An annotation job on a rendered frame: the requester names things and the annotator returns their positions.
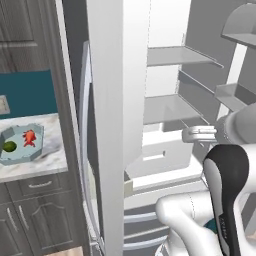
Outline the white fridge crisper drawer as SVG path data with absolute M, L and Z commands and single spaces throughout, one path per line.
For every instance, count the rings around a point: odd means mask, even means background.
M 143 134 L 142 153 L 126 169 L 130 178 L 185 169 L 199 171 L 201 164 L 192 154 L 193 144 L 184 143 L 182 131 L 146 132 Z

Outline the grey fridge shelf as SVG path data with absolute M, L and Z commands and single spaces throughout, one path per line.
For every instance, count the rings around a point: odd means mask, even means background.
M 223 65 L 216 59 L 187 46 L 153 47 L 148 49 L 148 67 L 197 63 L 210 63 L 223 68 Z
M 145 125 L 192 118 L 200 118 L 207 123 L 203 114 L 179 94 L 146 97 L 144 107 Z

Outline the grey freezer drawer front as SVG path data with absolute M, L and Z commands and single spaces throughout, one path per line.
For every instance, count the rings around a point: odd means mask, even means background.
M 211 215 L 209 193 L 198 191 L 159 198 L 156 210 L 128 215 L 124 256 L 203 256 L 204 224 Z

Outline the white fridge door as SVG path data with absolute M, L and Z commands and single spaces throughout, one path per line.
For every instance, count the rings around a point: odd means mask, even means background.
M 149 12 L 150 0 L 87 0 L 95 120 L 89 154 L 104 256 L 123 256 L 124 171 L 142 154 Z

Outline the pale blue octagonal tupperware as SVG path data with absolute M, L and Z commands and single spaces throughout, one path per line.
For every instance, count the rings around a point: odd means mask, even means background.
M 36 135 L 35 146 L 24 146 L 23 133 L 33 130 Z M 36 123 L 28 125 L 15 125 L 0 132 L 0 163 L 3 165 L 12 165 L 33 161 L 42 153 L 44 127 Z M 17 148 L 13 152 L 5 152 L 3 145 L 7 141 L 13 141 Z

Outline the grey wall cupboard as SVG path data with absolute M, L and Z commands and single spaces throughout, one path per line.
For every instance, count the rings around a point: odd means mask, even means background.
M 50 68 L 56 0 L 0 0 L 0 73 Z

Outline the green lime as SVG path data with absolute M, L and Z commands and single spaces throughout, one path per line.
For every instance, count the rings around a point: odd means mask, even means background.
M 13 141 L 7 141 L 3 145 L 3 150 L 5 152 L 13 152 L 16 150 L 16 148 L 17 148 L 17 144 Z

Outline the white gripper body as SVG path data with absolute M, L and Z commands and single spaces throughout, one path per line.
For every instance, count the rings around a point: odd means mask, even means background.
M 215 142 L 216 133 L 214 126 L 193 126 L 182 130 L 182 140 L 185 143 Z

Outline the white fridge body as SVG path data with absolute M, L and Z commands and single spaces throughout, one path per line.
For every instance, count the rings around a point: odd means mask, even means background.
M 187 46 L 186 35 L 188 32 L 191 5 L 192 0 L 150 0 L 147 56 L 149 48 Z M 147 66 L 144 103 L 146 97 L 173 94 L 179 94 L 181 96 L 179 93 L 181 82 L 179 74 L 184 65 L 186 64 Z M 143 134 L 154 131 L 182 131 L 185 128 L 193 126 L 213 125 L 203 122 L 200 118 L 148 125 L 143 123 Z M 214 142 L 195 142 L 192 144 L 192 154 L 201 164 L 201 169 L 199 171 L 179 169 L 138 177 L 149 179 L 152 179 L 157 175 L 162 175 L 164 177 L 162 181 L 152 181 L 150 184 L 139 190 L 139 196 L 148 201 L 148 207 L 152 205 L 153 210 L 156 210 L 157 200 L 164 196 L 206 191 L 208 189 L 206 178 L 203 175 L 203 161 L 207 153 L 216 144 Z M 244 215 L 242 220 L 246 225 L 246 236 L 256 238 L 256 194 L 243 196 L 239 206 L 241 208 L 241 213 Z M 136 214 L 149 212 L 148 207 L 138 211 Z

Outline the grey cupboard door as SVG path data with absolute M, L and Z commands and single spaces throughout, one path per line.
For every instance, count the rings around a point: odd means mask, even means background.
M 29 198 L 14 203 L 35 256 L 44 256 L 80 245 L 70 192 Z M 27 230 L 18 206 L 23 208 Z
M 11 204 L 0 205 L 0 256 L 22 256 L 22 248 L 19 241 L 19 229 L 16 232 L 9 220 L 7 208 L 11 210 Z

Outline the grey fridge door with bins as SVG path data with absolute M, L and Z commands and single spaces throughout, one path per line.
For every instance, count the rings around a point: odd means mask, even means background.
M 256 143 L 256 0 L 192 0 L 186 45 L 216 62 L 184 65 L 181 96 L 221 142 Z

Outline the white wall socket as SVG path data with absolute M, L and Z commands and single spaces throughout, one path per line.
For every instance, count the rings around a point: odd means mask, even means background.
M 9 114 L 10 108 L 5 95 L 0 95 L 0 115 Z

